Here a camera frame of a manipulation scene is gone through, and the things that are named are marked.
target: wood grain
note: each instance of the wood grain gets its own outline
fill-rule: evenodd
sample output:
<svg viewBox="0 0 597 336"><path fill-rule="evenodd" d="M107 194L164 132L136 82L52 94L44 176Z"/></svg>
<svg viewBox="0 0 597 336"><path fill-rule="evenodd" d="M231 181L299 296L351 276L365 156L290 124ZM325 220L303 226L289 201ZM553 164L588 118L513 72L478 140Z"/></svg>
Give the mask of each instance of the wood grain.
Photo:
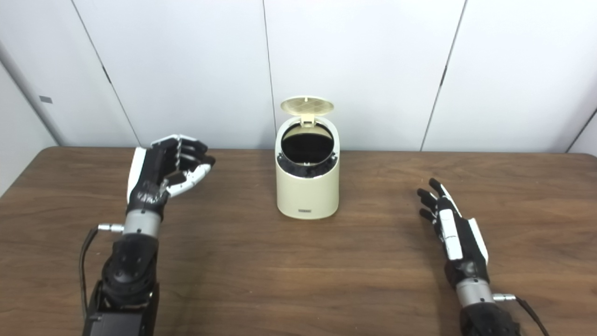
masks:
<svg viewBox="0 0 597 336"><path fill-rule="evenodd" d="M416 189L443 182L485 237L492 287L552 335L597 331L597 159L580 154L345 152L338 212L280 214L272 151L213 150L161 228L156 336L458 336L444 255ZM124 219L132 149L51 148L0 198L0 334L80 335L87 231ZM88 253L92 282L115 238ZM514 303L525 335L539 335Z"/></svg>

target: trash can lid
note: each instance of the trash can lid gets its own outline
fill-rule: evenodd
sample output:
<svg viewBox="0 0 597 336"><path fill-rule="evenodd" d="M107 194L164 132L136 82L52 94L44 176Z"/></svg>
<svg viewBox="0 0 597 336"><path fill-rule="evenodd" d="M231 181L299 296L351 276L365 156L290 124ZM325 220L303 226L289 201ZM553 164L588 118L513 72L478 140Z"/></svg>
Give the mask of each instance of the trash can lid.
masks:
<svg viewBox="0 0 597 336"><path fill-rule="evenodd" d="M280 107L292 115L324 115L334 109L334 104L320 97L296 96L283 101Z"/></svg>

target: cream trash can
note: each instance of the cream trash can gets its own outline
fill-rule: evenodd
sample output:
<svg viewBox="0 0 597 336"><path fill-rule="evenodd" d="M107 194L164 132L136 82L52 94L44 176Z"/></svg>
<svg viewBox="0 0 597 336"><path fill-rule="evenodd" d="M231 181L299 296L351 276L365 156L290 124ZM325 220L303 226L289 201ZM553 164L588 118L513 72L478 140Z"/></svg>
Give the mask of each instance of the cream trash can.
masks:
<svg viewBox="0 0 597 336"><path fill-rule="evenodd" d="M278 209L298 219L331 216L338 209L340 139L334 124L321 115L334 105L299 96L281 108L296 117L282 124L276 137Z"/></svg>

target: robotic arm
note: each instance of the robotic arm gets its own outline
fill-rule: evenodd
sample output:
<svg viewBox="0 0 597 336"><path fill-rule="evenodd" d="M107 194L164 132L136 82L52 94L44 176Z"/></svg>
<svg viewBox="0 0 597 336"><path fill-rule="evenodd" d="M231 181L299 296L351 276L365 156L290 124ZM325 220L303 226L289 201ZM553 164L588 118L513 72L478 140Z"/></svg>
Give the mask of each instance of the robotic arm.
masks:
<svg viewBox="0 0 597 336"><path fill-rule="evenodd" d="M191 189L210 171L216 161L206 152L207 146L199 140L183 135L135 150L125 224L100 224L90 232L81 251L83 336L153 335L159 301L158 231L164 207L170 197ZM82 269L85 251L98 230L122 236L113 244L87 306Z"/></svg>
<svg viewBox="0 0 597 336"><path fill-rule="evenodd" d="M417 190L423 205L420 214L433 225L447 257L446 278L456 290L462 305L460 330L463 336L520 336L520 325L496 302L517 300L537 322L545 336L549 336L539 318L526 301L512 294L494 294L487 273L489 256L481 231L474 218L462 217L454 200L436 179L429 185L438 196L427 190Z"/></svg>

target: black cable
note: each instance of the black cable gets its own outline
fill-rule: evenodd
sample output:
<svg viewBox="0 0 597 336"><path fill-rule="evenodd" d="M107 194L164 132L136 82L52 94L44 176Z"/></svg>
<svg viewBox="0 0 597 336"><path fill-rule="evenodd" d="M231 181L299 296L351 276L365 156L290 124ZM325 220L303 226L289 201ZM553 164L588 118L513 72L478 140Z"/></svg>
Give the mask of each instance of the black cable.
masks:
<svg viewBox="0 0 597 336"><path fill-rule="evenodd" d="M83 308L83 321L87 320L87 286L85 284L85 254L89 249L89 245L97 234L97 227L89 230L87 238L81 246L81 253L79 254L79 281L81 285L81 306Z"/></svg>
<svg viewBox="0 0 597 336"><path fill-rule="evenodd" d="M535 311L531 308L531 306L526 301L524 301L523 299L521 299L519 297L516 297L516 302L518 302L518 304L520 304L521 307L527 311L527 313L531 316L533 321L535 321L535 323L539 326L539 329L541 329L541 332L543 333L543 335L549 336L547 329L545 329L545 327L543 326L543 323L541 323L541 320L539 319L537 314L535 314Z"/></svg>

